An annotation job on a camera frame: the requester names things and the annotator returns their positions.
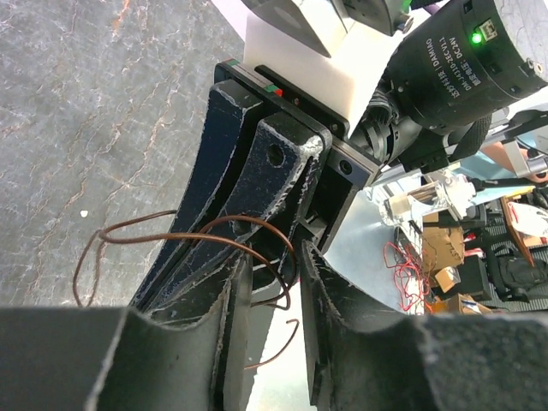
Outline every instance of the round hole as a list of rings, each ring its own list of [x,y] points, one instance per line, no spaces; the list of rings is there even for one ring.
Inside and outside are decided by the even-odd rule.
[[[274,167],[279,167],[283,163],[283,151],[280,146],[277,146],[276,144],[268,147],[266,156],[268,157],[268,162]]]
[[[232,231],[236,235],[244,235],[251,231],[251,223],[248,221],[235,220],[232,223]]]
[[[339,169],[341,169],[341,172],[346,176],[352,174],[352,165],[350,165],[350,163],[346,160],[341,160],[341,163],[339,163]]]

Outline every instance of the cardboard box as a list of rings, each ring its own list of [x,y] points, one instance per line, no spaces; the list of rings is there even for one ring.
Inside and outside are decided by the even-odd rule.
[[[464,237],[460,227],[456,229],[426,227],[423,230],[422,271],[424,273],[440,271],[446,267],[457,267],[463,262]]]
[[[461,282],[459,271],[454,267],[445,267],[434,276],[436,283],[444,293],[455,287]]]
[[[442,313],[443,308],[439,306],[439,302],[434,304],[434,312]],[[443,301],[443,304],[447,308],[447,313],[461,313],[471,315],[481,315],[491,313],[491,310],[485,306],[482,306],[470,295],[457,294],[448,300]]]

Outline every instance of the screw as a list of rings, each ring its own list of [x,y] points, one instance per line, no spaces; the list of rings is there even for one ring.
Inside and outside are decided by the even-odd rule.
[[[407,33],[409,30],[411,30],[411,26],[413,25],[413,17],[410,15],[407,15],[405,13],[402,13],[400,17],[397,19],[397,29],[401,31],[403,34]]]

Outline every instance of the cracked floor surface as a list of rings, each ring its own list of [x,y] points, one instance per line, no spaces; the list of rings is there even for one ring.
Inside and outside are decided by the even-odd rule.
[[[242,49],[201,0],[0,0],[0,304],[73,305],[96,228],[177,206],[214,65]],[[158,250],[107,247],[96,302],[128,302]]]

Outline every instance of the green light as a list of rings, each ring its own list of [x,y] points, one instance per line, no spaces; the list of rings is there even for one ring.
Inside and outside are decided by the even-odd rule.
[[[472,34],[472,43],[474,43],[475,45],[478,45],[479,43],[481,43],[482,40],[483,38],[481,37],[481,34],[479,33]]]

